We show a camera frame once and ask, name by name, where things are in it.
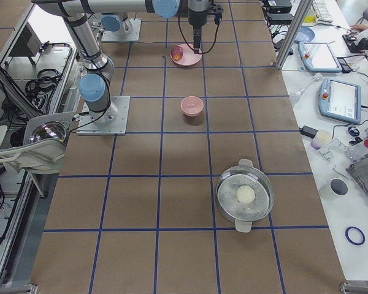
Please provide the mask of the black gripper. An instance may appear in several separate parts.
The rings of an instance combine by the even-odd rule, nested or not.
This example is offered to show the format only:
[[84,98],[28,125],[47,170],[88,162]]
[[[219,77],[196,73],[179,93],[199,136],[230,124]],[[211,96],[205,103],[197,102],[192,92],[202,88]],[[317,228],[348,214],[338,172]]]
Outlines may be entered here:
[[193,51],[199,54],[201,46],[201,28],[207,22],[208,0],[188,1],[188,21],[193,26]]

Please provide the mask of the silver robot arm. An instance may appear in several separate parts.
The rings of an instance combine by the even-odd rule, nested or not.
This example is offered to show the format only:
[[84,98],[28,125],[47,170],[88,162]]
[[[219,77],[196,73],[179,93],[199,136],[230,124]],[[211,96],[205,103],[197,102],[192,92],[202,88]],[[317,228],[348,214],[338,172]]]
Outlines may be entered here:
[[62,17],[83,57],[87,74],[80,80],[79,92],[85,100],[91,120],[111,121],[118,110],[112,105],[110,81],[114,64],[102,51],[88,22],[88,15],[127,12],[126,1],[34,1],[42,10]]
[[[155,13],[169,19],[180,9],[180,1],[33,1],[42,10],[59,17],[66,22],[78,50],[84,58],[94,60],[102,56],[87,21],[88,14],[146,12]],[[221,18],[223,9],[213,1],[188,1],[188,21],[193,26],[194,52],[198,53],[202,38],[202,27],[209,15]]]

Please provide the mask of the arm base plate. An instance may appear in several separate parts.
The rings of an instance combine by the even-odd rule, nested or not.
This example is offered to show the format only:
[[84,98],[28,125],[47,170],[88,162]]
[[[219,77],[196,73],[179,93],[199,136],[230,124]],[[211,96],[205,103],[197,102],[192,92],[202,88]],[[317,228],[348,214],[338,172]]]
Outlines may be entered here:
[[140,37],[141,22],[141,19],[138,18],[127,18],[122,21],[115,15],[104,15],[101,20],[104,29],[102,41],[109,43],[137,42]]
[[99,118],[101,114],[90,112],[87,104],[84,103],[82,111],[88,114],[80,117],[76,133],[78,135],[124,135],[130,100],[129,96],[112,96],[110,107],[101,118]]

